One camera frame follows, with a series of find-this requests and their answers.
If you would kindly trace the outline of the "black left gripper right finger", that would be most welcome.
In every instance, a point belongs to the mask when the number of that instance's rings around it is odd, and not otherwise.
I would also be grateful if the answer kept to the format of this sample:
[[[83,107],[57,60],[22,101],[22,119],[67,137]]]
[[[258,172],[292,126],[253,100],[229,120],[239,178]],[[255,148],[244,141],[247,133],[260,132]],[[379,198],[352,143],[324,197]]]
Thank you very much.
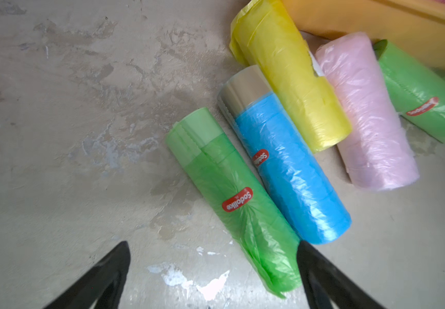
[[[297,264],[310,308],[384,308],[310,243],[300,242]]]

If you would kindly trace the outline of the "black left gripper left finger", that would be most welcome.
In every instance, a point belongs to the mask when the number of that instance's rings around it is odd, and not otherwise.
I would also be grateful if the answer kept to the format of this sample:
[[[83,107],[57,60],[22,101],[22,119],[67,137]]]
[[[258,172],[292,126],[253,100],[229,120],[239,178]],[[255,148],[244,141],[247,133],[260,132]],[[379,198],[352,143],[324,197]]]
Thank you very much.
[[[46,308],[118,308],[131,252],[120,242]]]

